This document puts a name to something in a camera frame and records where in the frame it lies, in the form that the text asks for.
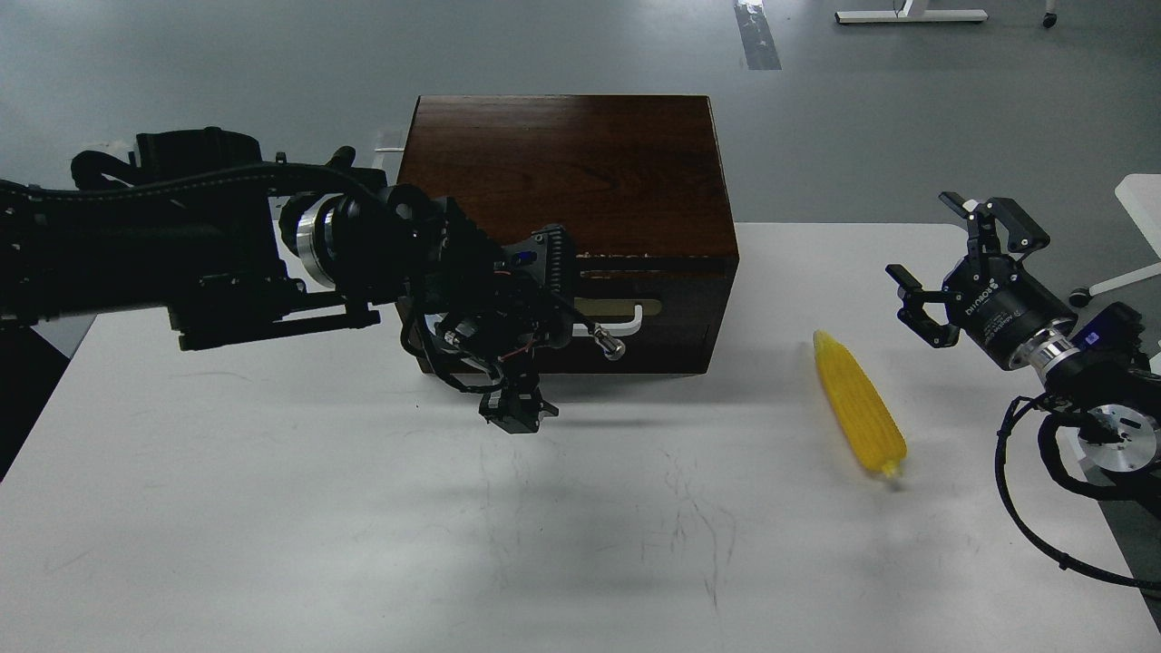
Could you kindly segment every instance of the white desk frame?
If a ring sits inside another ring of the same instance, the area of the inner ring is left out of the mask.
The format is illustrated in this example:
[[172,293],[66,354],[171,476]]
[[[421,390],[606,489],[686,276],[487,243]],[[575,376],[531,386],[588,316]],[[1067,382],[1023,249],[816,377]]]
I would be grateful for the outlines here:
[[983,9],[928,9],[928,0],[907,0],[903,8],[887,12],[835,12],[838,24],[856,23],[933,23],[973,22],[988,20]]

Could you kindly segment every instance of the white chair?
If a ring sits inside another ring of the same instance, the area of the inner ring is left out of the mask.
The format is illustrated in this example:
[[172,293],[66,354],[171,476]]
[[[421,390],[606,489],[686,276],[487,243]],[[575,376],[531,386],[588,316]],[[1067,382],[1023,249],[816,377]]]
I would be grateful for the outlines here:
[[[1117,199],[1128,217],[1141,230],[1145,241],[1161,257],[1161,174],[1130,174],[1117,185]],[[1084,307],[1094,296],[1161,275],[1161,263],[1113,277],[1088,288],[1076,288],[1068,295],[1068,303]]]

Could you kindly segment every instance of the wooden box lid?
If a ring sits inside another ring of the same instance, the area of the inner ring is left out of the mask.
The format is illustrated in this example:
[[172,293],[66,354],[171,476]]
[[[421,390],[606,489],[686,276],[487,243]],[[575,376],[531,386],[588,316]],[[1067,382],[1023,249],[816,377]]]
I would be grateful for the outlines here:
[[582,270],[737,267],[706,96],[425,95],[398,181],[500,244],[563,224]]

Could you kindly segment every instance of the black cable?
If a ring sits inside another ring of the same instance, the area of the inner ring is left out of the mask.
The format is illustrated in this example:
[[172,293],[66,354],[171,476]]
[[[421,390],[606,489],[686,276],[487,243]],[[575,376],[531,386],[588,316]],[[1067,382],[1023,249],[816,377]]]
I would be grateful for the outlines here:
[[[142,171],[106,152],[86,150],[73,157],[68,166],[79,191],[110,191],[144,181]],[[113,177],[117,181],[106,179]]]
[[[426,314],[426,310],[424,310],[424,303],[426,301],[426,296],[427,296],[427,290],[426,287],[424,286],[423,274],[419,272],[413,272],[411,275],[411,302],[412,302],[411,311],[414,314],[414,317],[412,320],[416,323],[419,322],[420,320],[419,316]],[[419,333],[419,344],[423,345],[423,353],[427,359],[427,365],[430,365],[432,372],[448,386],[460,390],[461,393],[468,393],[468,394],[488,394],[507,387],[507,379],[499,369],[497,369],[495,366],[491,365],[489,365],[490,369],[488,371],[488,375],[489,378],[498,379],[498,381],[490,386],[469,386],[463,381],[456,379],[455,375],[452,374],[447,369],[447,367],[444,366],[445,356],[442,354],[442,352],[440,352],[440,350],[435,346],[435,343],[432,340],[432,333],[427,329],[427,325],[421,324],[418,329],[416,329],[416,331]]]
[[[1033,408],[1045,409],[1046,395],[1040,395],[1037,399],[1029,397],[1016,397],[1008,406],[1008,410],[1004,412],[1004,421],[996,431],[996,458],[995,458],[995,472],[996,472],[996,489],[1000,490],[1000,501],[1003,502],[1004,509],[1008,511],[1008,516],[1011,517],[1016,528],[1023,533],[1024,538],[1032,543],[1040,550],[1041,553],[1052,558],[1060,565],[1061,569],[1073,569],[1074,572],[1088,576],[1094,580],[1103,581],[1106,583],[1119,584],[1125,587],[1133,587],[1138,589],[1148,589],[1153,591],[1161,591],[1161,581],[1142,581],[1128,576],[1123,576],[1120,574],[1115,574],[1108,569],[1102,569],[1089,565],[1088,562],[1077,560],[1072,555],[1060,551],[1059,548],[1052,546],[1047,541],[1036,534],[1032,529],[1021,518],[1019,512],[1016,511],[1016,505],[1012,503],[1011,493],[1008,491],[1008,478],[1004,474],[1004,464],[1008,457],[1008,438],[1012,435],[1012,429],[1016,424]],[[1018,408],[1021,402],[1027,402],[1026,406]]]
[[416,309],[412,307],[408,309],[408,315],[403,318],[403,329],[399,330],[399,346],[403,347],[403,351],[416,358],[426,358],[424,350],[411,344],[411,329],[413,329],[414,325]]
[[346,172],[333,167],[305,164],[248,164],[172,181],[108,191],[52,191],[0,180],[0,194],[57,202],[135,202],[226,186],[253,186],[266,192],[276,189],[279,194],[293,192],[346,193],[369,210],[388,213],[375,193]]

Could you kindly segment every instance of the chair wheel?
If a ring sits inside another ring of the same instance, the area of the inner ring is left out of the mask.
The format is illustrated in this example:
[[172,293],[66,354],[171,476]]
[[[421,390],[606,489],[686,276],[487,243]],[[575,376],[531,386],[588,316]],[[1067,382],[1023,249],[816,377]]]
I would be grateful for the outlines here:
[[1068,303],[1076,308],[1084,308],[1090,301],[1093,301],[1093,295],[1089,294],[1088,288],[1073,288],[1073,292],[1068,293]]

